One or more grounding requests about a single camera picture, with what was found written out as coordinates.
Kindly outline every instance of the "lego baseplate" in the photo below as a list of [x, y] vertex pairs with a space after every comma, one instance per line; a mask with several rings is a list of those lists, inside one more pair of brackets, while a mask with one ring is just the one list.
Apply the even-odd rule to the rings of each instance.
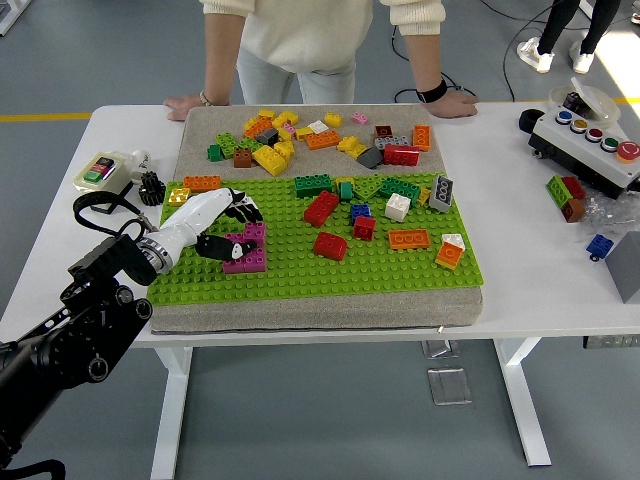
[[[393, 178], [428, 186], [434, 176], [423, 173]], [[355, 177], [356, 189], [377, 177]], [[180, 186], [179, 182], [169, 183], [167, 192]], [[147, 297], [154, 306], [442, 290], [483, 283], [455, 203], [447, 213], [416, 206], [399, 223], [384, 217], [387, 199], [371, 197], [367, 203], [377, 224], [373, 241], [365, 241], [354, 238], [350, 214], [350, 206], [363, 203], [362, 200], [342, 202], [329, 220], [316, 228], [302, 218], [313, 198], [296, 198], [293, 179], [223, 180], [223, 186], [247, 192], [260, 207], [267, 225], [267, 271], [225, 275], [221, 262], [202, 258], [193, 247], [187, 248], [179, 263], [149, 287]], [[176, 208], [165, 203], [162, 221]], [[403, 251], [389, 248], [390, 230], [416, 228], [429, 231], [430, 248]], [[223, 216], [208, 233], [224, 236], [242, 229], [240, 222]], [[313, 244], [321, 231], [347, 240], [343, 261], [314, 255]], [[454, 271], [435, 263], [445, 233], [462, 234], [467, 246]]]

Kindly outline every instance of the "person's hand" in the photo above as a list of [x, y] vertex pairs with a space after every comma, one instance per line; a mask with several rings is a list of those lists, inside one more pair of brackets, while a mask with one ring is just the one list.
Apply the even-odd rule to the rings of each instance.
[[179, 98], [169, 97], [162, 104], [166, 107], [173, 108], [173, 110], [167, 114], [167, 119], [178, 122], [184, 122], [187, 119], [189, 110], [193, 107], [203, 106], [200, 95], [197, 93]]
[[460, 118], [476, 115], [478, 113], [476, 103], [478, 103], [478, 97], [457, 90], [447, 90], [441, 99], [432, 103], [423, 103], [422, 106], [436, 117]]

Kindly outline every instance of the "black gear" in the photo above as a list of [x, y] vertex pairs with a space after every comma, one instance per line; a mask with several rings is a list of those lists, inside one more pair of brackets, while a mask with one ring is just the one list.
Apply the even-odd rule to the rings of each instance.
[[167, 187], [158, 180], [156, 172], [142, 174], [142, 185], [138, 189], [140, 200], [148, 207], [155, 207], [164, 202], [164, 193]]

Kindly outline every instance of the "white sweater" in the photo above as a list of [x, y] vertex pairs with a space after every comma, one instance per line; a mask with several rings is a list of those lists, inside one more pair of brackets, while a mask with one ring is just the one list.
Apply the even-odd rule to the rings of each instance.
[[[200, 0], [204, 13], [247, 18], [242, 48], [289, 72], [331, 71], [360, 46], [373, 0]], [[380, 0], [402, 35], [437, 35], [445, 18], [440, 0]]]

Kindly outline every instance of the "red lego brick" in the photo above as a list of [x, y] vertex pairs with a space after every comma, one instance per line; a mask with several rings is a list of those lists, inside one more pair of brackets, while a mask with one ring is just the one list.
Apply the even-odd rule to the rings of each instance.
[[569, 190], [573, 198], [582, 200], [586, 196], [584, 188], [582, 188], [582, 185], [580, 185], [576, 177], [562, 177], [562, 183], [567, 187], [567, 190]]
[[340, 262], [347, 253], [347, 241], [338, 235], [320, 232], [313, 245], [313, 253]]
[[233, 152], [234, 168], [251, 168], [251, 150], [248, 148], [236, 148]]
[[429, 248], [431, 240], [426, 229], [390, 230], [389, 245], [392, 250], [407, 250], [409, 248]]
[[431, 148], [431, 127], [428, 125], [414, 125], [413, 145], [423, 152], [428, 152]]
[[340, 143], [340, 135], [335, 130], [329, 130], [322, 133], [310, 133], [305, 136], [309, 150], [318, 150], [319, 148], [337, 147]]
[[385, 145], [384, 159], [385, 165], [405, 165], [415, 167], [420, 158], [420, 148], [407, 147], [405, 145]]
[[219, 175], [203, 175], [184, 177], [182, 188], [188, 188], [191, 193], [208, 192], [220, 188], [221, 181]]
[[318, 198], [311, 202], [311, 205], [304, 211], [304, 221], [314, 227], [322, 226], [339, 203], [340, 197], [338, 195], [323, 190], [318, 195]]
[[362, 240], [373, 240], [373, 231], [376, 228], [375, 218], [363, 217], [362, 215], [356, 218], [353, 223], [353, 236]]
[[393, 137], [393, 132], [389, 125], [376, 125], [374, 128], [373, 138]]

